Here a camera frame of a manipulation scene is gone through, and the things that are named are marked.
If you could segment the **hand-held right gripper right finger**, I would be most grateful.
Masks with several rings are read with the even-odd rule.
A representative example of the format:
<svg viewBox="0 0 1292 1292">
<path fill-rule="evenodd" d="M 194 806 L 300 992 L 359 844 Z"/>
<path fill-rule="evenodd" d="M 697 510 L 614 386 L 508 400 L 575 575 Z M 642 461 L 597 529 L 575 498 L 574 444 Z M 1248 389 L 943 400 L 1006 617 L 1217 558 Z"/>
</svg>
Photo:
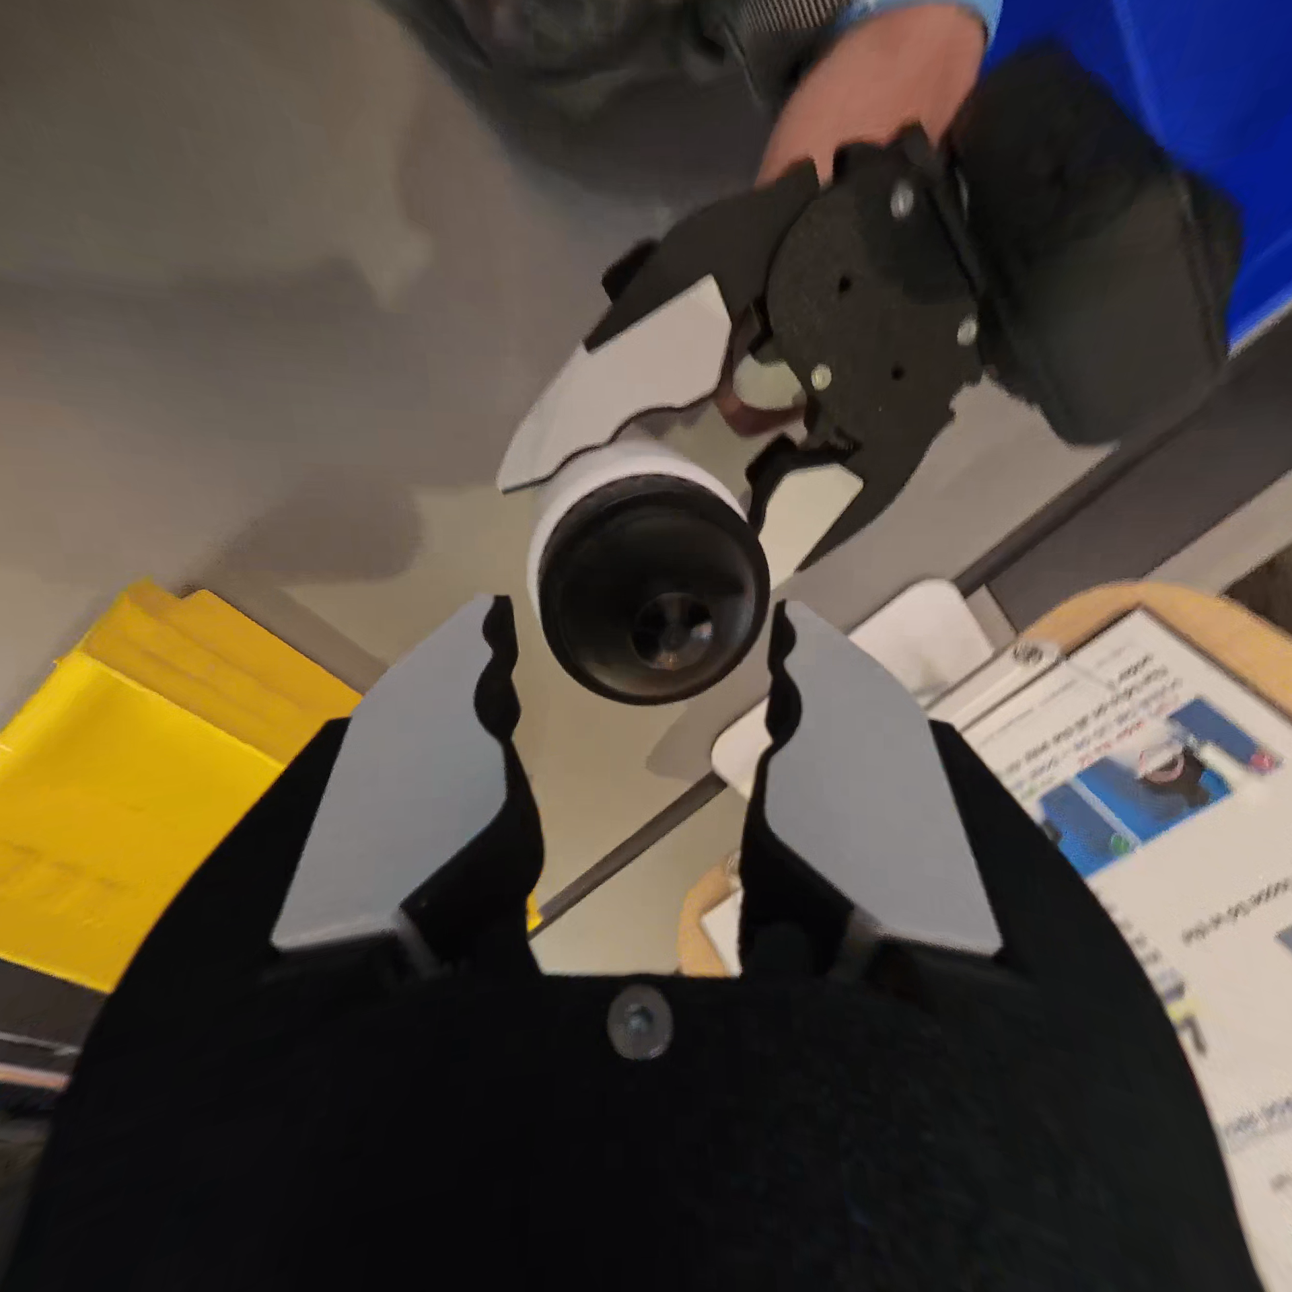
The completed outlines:
<svg viewBox="0 0 1292 1292">
<path fill-rule="evenodd" d="M 892 672 L 802 603 L 777 606 L 739 852 L 743 975 L 848 975 L 885 943 L 1003 946 L 937 737 Z"/>
</svg>

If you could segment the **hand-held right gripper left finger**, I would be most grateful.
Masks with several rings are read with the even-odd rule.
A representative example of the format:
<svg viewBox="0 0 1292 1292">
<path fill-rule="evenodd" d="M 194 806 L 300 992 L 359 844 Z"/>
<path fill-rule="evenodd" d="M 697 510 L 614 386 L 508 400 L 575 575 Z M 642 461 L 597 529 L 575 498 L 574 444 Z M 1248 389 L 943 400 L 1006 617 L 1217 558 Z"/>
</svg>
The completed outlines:
<svg viewBox="0 0 1292 1292">
<path fill-rule="evenodd" d="M 537 801 L 514 746 L 512 601 L 482 594 L 352 712 L 271 933 L 279 950 L 391 933 L 434 969 L 532 964 L 543 870 Z"/>
</svg>

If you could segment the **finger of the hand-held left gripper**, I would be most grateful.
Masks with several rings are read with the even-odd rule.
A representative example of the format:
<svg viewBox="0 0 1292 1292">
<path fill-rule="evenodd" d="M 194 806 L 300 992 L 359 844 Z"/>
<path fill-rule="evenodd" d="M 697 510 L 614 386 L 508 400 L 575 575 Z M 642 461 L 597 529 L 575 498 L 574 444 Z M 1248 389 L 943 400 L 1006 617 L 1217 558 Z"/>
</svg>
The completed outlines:
<svg viewBox="0 0 1292 1292">
<path fill-rule="evenodd" d="M 862 492 L 862 477 L 831 450 L 771 440 L 748 464 L 748 520 L 769 572 L 799 572 Z"/>
<path fill-rule="evenodd" d="M 597 349 L 579 346 L 512 434 L 497 489 L 529 490 L 640 417 L 702 403 L 719 386 L 731 338 L 732 317 L 709 274 Z"/>
</svg>

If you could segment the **white plastic bottle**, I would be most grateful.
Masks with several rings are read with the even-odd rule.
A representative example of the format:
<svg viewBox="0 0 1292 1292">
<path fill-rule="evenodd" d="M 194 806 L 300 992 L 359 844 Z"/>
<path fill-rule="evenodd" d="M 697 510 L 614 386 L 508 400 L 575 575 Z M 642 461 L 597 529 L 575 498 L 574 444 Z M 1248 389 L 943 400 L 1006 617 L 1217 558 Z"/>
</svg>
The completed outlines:
<svg viewBox="0 0 1292 1292">
<path fill-rule="evenodd" d="M 588 500 L 592 492 L 606 486 L 626 484 L 629 494 L 635 494 L 645 490 L 648 477 L 663 477 L 669 481 L 682 480 L 697 486 L 742 523 L 748 523 L 748 515 L 735 494 L 719 477 L 649 435 L 619 438 L 614 443 L 580 454 L 565 463 L 555 477 L 531 490 L 535 497 L 535 506 L 534 527 L 528 546 L 526 587 L 537 617 L 542 613 L 540 569 L 559 523 L 574 510 L 577 503 Z"/>
</svg>

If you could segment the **black bottle lid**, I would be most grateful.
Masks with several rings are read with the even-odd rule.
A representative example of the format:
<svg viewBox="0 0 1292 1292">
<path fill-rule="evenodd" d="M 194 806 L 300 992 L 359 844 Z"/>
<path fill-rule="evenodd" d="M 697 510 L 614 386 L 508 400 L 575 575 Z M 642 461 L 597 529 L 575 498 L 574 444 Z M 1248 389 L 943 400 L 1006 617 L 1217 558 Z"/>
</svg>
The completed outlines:
<svg viewBox="0 0 1292 1292">
<path fill-rule="evenodd" d="M 582 689 L 619 704 L 715 687 L 752 650 L 769 604 L 754 529 L 691 478 L 612 480 L 577 500 L 539 550 L 549 652 Z"/>
</svg>

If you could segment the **yellow plastic bin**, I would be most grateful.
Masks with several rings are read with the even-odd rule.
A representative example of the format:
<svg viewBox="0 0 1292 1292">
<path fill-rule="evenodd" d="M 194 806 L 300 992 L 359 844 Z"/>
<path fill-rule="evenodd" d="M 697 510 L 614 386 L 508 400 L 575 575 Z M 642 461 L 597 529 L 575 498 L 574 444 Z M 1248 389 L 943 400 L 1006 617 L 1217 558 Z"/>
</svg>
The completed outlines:
<svg viewBox="0 0 1292 1292">
<path fill-rule="evenodd" d="M 113 992 L 193 873 L 362 693 L 209 590 L 123 589 L 2 733 L 2 955 Z"/>
</svg>

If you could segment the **blue plastic bin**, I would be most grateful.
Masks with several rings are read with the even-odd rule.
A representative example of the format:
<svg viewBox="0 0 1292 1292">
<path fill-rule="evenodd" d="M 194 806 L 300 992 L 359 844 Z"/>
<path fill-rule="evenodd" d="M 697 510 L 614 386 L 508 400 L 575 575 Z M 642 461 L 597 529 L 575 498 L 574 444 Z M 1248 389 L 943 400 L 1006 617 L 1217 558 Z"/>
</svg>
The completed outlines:
<svg viewBox="0 0 1292 1292">
<path fill-rule="evenodd" d="M 1057 41 L 1240 206 L 1232 347 L 1289 310 L 1291 3 L 1005 1 L 983 67 Z"/>
</svg>

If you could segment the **person's left forearm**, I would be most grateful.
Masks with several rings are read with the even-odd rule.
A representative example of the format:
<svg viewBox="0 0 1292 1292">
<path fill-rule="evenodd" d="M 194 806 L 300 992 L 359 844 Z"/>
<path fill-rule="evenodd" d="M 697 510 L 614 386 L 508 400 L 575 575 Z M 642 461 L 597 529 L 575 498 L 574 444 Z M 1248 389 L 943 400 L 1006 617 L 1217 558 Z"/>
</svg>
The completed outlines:
<svg viewBox="0 0 1292 1292">
<path fill-rule="evenodd" d="M 739 72 L 775 123 L 803 74 L 852 24 L 920 4 L 975 11 L 989 29 L 989 52 L 1000 1 L 394 1 L 382 7 L 451 69 L 477 80 L 489 75 L 511 92 L 529 89 L 554 106 L 591 111 L 615 92 L 671 74 L 708 80 Z"/>
</svg>

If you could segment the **person's left hand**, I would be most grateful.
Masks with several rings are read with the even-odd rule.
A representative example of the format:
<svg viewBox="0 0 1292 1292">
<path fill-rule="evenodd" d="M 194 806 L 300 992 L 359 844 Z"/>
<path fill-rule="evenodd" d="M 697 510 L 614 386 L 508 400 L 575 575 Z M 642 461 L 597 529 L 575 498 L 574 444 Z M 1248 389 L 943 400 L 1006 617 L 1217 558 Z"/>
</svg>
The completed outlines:
<svg viewBox="0 0 1292 1292">
<path fill-rule="evenodd" d="M 942 140 L 975 87 L 988 34 L 962 4 L 903 6 L 852 24 L 788 95 L 757 186 L 806 161 L 826 183 L 842 147 L 882 147 L 915 124 Z"/>
</svg>

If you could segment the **instruction board on stand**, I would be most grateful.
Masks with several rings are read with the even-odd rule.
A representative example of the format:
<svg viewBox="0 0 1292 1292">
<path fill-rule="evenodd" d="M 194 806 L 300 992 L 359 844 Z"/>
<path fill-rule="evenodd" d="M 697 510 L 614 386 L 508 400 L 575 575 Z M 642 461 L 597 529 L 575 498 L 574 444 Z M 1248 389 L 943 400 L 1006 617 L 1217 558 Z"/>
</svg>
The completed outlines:
<svg viewBox="0 0 1292 1292">
<path fill-rule="evenodd" d="M 743 973 L 809 1289 L 1289 1289 L 1289 723 L 1143 609 L 929 723 L 1002 949 Z"/>
</svg>

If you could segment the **wooden instruction board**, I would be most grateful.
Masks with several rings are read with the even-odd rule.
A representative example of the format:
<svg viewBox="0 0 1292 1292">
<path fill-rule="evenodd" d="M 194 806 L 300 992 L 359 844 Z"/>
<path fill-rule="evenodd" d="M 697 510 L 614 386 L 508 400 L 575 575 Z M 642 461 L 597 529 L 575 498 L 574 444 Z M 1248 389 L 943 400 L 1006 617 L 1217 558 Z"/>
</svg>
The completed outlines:
<svg viewBox="0 0 1292 1292">
<path fill-rule="evenodd" d="M 1023 672 L 1023 646 L 1068 653 L 1080 647 L 1132 610 L 1151 610 L 1180 640 L 1208 657 L 1212 666 L 1226 670 L 1261 701 L 1272 706 L 1289 723 L 1291 717 L 1291 640 L 1289 633 L 1269 624 L 1246 607 L 1218 594 L 1200 592 L 1171 583 L 1140 581 L 1114 583 L 1082 592 L 1038 623 L 1011 638 L 986 664 L 971 672 L 962 683 L 943 695 L 952 693 L 960 703 L 971 689 L 980 689 L 977 680 L 983 669 L 995 667 L 998 657 L 1009 664 L 1005 677 Z M 943 695 L 932 701 L 937 707 Z M 688 892 L 677 932 L 680 972 L 686 976 L 729 976 L 715 946 L 702 927 L 702 917 L 715 909 L 731 893 L 726 863 L 715 864 Z"/>
</svg>

